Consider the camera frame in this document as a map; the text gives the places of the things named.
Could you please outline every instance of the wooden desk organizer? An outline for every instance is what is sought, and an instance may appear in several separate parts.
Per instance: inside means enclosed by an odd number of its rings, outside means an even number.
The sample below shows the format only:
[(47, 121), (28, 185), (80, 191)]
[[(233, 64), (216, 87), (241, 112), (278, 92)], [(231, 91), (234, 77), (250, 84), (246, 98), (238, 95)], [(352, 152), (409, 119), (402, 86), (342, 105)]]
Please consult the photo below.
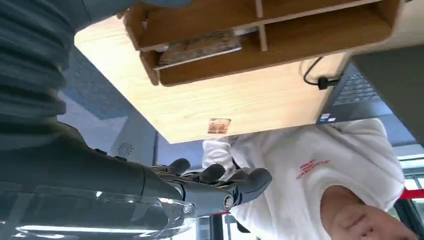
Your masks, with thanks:
[[(183, 8), (139, 3), (125, 26), (154, 85), (174, 86), (323, 56), (390, 37), (402, 0), (192, 0)], [(239, 37), (242, 50), (153, 70), (169, 43), (220, 30), (258, 31)]]

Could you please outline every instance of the white hoodie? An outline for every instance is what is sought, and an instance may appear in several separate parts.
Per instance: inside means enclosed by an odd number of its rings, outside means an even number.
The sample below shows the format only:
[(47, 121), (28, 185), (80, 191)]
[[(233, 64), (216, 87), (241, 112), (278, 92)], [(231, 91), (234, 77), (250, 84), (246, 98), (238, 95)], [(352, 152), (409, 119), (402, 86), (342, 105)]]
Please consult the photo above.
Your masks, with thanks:
[(365, 204), (388, 210), (404, 189), (404, 174), (378, 119), (308, 125), (203, 142), (203, 167), (219, 163), (266, 168), (272, 183), (258, 199), (231, 210), (266, 240), (329, 240), (321, 223), (324, 190), (342, 185)]

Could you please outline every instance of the robotic arm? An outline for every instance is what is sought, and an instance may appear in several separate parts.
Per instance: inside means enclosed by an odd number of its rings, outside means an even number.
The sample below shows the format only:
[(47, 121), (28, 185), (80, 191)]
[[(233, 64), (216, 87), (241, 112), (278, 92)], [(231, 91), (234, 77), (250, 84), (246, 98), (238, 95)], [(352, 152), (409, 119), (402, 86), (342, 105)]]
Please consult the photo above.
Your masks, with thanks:
[[(182, 7), (190, 0), (145, 2)], [(272, 178), (265, 169), (236, 174), (223, 182), (218, 181), (224, 174), (220, 165), (181, 175), (190, 167), (185, 159), (156, 167), (123, 161), (89, 148), (75, 128), (57, 121), (56, 116), (66, 111), (57, 93), (66, 85), (62, 71), (68, 67), (76, 32), (135, 3), (0, 1), (0, 204), (7, 205), (1, 193), (17, 191), (20, 196), (10, 212), (0, 211), (0, 223), (5, 223), (0, 239), (16, 228), (13, 209), (29, 207), (25, 194), (40, 189), (184, 201), (193, 205), (193, 216), (200, 217), (252, 201), (270, 184)]]

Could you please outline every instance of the robotic hand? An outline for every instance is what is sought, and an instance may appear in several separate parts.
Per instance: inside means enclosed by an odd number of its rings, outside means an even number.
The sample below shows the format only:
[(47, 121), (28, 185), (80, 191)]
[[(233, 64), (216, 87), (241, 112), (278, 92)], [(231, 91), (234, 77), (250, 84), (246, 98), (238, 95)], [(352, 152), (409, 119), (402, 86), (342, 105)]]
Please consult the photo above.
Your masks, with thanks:
[(154, 166), (153, 171), (181, 193), (182, 200), (192, 203), (196, 216), (207, 216), (248, 203), (261, 195), (272, 177), (264, 168), (239, 169), (228, 181), (220, 181), (225, 169), (213, 164), (203, 172), (181, 175), (190, 167), (186, 159), (178, 159), (169, 166)]

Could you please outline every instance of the laptop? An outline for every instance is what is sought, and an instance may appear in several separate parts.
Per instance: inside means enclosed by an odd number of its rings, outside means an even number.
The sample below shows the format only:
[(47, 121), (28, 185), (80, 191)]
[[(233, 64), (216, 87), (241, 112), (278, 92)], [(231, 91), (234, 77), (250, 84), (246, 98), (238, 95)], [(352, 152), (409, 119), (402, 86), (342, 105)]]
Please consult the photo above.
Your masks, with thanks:
[[(318, 124), (376, 118), (393, 113), (424, 144), (424, 45), (355, 55), (330, 94)], [(355, 99), (340, 96), (353, 85)], [(366, 98), (362, 92), (366, 89)]]
[(358, 71), (353, 61), (350, 61), (328, 97), (316, 123), (328, 124), (377, 118), (392, 113), (364, 74)]

